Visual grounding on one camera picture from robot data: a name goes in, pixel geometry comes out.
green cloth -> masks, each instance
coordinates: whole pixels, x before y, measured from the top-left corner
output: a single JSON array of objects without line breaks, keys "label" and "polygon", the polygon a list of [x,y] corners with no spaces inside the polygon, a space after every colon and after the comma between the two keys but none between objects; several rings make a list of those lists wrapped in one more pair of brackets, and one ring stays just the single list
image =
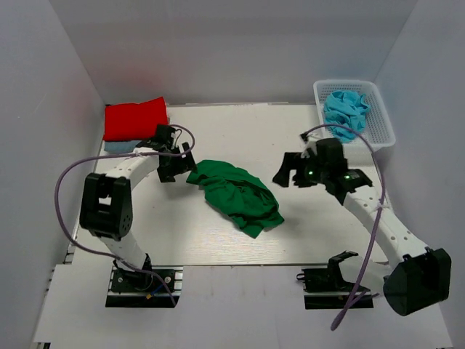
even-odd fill
[{"label": "green cloth", "polygon": [[256,238],[263,228],[284,222],[279,205],[267,187],[245,169],[223,161],[203,160],[187,183],[202,185],[205,199],[247,235]]}]

folded red fabric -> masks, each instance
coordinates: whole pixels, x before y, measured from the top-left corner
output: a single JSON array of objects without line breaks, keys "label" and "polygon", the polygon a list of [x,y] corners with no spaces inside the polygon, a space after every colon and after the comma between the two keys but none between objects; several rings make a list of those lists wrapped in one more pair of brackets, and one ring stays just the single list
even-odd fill
[{"label": "folded red fabric", "polygon": [[103,140],[146,140],[155,135],[158,124],[168,124],[163,97],[140,104],[110,105],[105,108]]}]

blue cloth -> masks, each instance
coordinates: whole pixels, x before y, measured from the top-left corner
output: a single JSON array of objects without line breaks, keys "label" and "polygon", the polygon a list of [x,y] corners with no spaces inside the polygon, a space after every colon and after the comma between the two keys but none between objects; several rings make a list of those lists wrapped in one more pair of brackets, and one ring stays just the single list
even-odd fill
[{"label": "blue cloth", "polygon": [[103,150],[110,154],[132,153],[140,140],[128,140],[127,142],[105,142]]},{"label": "blue cloth", "polygon": [[[334,91],[325,101],[325,123],[344,125],[361,133],[365,129],[365,114],[370,108],[370,105],[365,103],[365,95],[359,95],[354,91]],[[343,143],[357,137],[341,127],[330,129],[334,137]]]}]

white plastic basket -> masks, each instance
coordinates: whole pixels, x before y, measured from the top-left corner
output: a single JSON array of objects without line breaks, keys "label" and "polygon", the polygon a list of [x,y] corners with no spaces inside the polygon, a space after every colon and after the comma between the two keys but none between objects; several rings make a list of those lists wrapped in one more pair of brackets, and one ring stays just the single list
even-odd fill
[{"label": "white plastic basket", "polygon": [[[376,85],[369,81],[361,80],[319,80],[313,84],[315,100],[318,109],[318,118],[320,124],[325,123],[325,112],[323,107],[327,96],[338,90],[355,91],[359,94],[365,94],[365,101],[371,106],[370,112],[366,114],[366,128],[362,136],[370,143],[375,151],[390,147],[395,144],[394,131],[392,130],[391,121],[387,115],[383,100],[379,94]],[[333,137],[330,129],[321,129],[323,138]],[[346,156],[365,156],[367,155],[366,145],[362,140],[356,138],[350,143],[344,144]]]}]

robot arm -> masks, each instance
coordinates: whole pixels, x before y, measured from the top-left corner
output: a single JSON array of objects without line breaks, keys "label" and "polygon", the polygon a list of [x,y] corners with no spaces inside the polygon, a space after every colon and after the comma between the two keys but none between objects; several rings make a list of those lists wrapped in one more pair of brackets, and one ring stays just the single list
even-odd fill
[{"label": "robot arm", "polygon": [[[175,132],[173,127],[158,125],[155,136],[139,143],[134,152],[180,153],[174,144]],[[185,151],[189,149],[188,143],[182,147]],[[136,156],[123,160],[106,173],[91,173],[84,183],[79,223],[98,237],[112,254],[133,267],[151,270],[150,257],[139,247],[131,231],[131,192],[152,171],[157,170],[161,182],[174,182],[175,175],[196,169],[192,153],[188,153],[183,157]],[[147,274],[134,272],[120,261],[114,264],[125,270],[126,278],[132,280],[135,287],[144,288],[150,282]]]},{"label": "robot arm", "polygon": [[[300,188],[324,184],[339,203],[372,231],[379,194],[370,179],[359,169],[349,169],[342,144],[336,139],[307,143],[303,153],[285,153],[283,164],[273,182],[288,187],[289,172]],[[408,315],[448,298],[450,257],[443,250],[432,250],[415,237],[390,208],[383,208],[376,241],[389,265],[369,262],[362,286],[383,294],[400,315]],[[328,261],[328,280],[336,285],[355,282],[363,258],[343,252]]]}]

